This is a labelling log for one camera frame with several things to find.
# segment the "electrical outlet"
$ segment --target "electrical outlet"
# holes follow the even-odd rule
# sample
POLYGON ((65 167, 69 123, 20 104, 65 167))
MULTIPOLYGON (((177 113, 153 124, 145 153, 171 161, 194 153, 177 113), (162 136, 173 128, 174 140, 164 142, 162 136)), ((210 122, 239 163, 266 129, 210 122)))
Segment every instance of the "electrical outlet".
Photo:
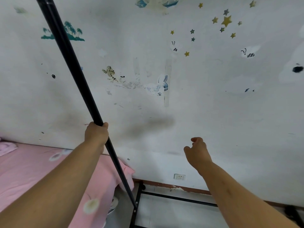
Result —
POLYGON ((174 174, 174 179, 176 179, 176 180, 185 180, 186 179, 186 175, 174 174))

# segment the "bed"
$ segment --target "bed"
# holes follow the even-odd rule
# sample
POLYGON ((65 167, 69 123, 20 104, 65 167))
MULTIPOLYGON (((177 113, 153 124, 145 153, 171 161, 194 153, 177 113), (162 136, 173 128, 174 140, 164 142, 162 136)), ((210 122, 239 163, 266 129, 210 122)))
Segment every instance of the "bed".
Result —
MULTIPOLYGON (((0 212, 30 189, 72 150, 17 143, 0 157, 0 212)), ((120 161, 131 189, 134 170, 120 161)), ((102 228, 120 177, 108 155, 101 155, 69 228, 102 228)))

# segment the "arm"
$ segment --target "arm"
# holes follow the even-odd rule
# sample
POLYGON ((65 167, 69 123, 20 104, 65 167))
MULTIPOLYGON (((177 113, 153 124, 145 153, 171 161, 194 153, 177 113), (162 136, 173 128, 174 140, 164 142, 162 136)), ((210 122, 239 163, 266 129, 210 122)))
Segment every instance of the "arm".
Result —
POLYGON ((202 138, 191 141, 192 148, 184 148, 187 160, 204 178, 230 228, 298 228, 214 164, 202 138))
POLYGON ((85 141, 0 213, 0 228, 68 227, 107 140, 108 123, 91 122, 85 141))

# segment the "baseboard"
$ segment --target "baseboard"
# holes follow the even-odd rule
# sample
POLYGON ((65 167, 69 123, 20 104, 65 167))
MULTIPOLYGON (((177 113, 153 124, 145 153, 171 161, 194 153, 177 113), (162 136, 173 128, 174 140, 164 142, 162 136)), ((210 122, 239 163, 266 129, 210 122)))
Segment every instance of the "baseboard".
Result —
MULTIPOLYGON (((136 178, 134 178, 133 181, 134 182, 143 181, 143 183, 147 184, 147 185, 165 187, 165 188, 170 188, 170 189, 171 188, 181 188, 181 189, 183 189, 184 191, 187 191, 187 192, 211 195, 210 191, 208 191, 208 190, 200 190, 200 189, 188 188, 188 187, 177 186, 177 185, 170 185, 170 184, 165 184, 165 183, 160 183, 160 182, 155 182, 155 181, 140 180, 140 179, 136 179, 136 178)), ((286 205, 286 204, 283 204, 283 203, 275 203, 275 202, 270 202, 270 201, 265 201, 265 202, 268 203, 271 206, 274 206, 274 207, 284 208, 286 206, 290 206, 290 205, 286 205)), ((298 209, 298 210, 304 210, 304 207, 301 207, 301 206, 295 206, 295 208, 298 209)))

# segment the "forearm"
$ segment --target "forearm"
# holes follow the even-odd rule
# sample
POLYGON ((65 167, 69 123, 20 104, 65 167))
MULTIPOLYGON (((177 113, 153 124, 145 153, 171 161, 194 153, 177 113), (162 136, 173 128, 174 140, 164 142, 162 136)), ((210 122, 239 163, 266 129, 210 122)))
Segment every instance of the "forearm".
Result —
POLYGON ((198 172, 230 228, 298 227, 213 162, 202 164, 198 172))
POLYGON ((80 144, 54 170, 0 213, 0 227, 68 227, 100 154, 100 144, 80 144))

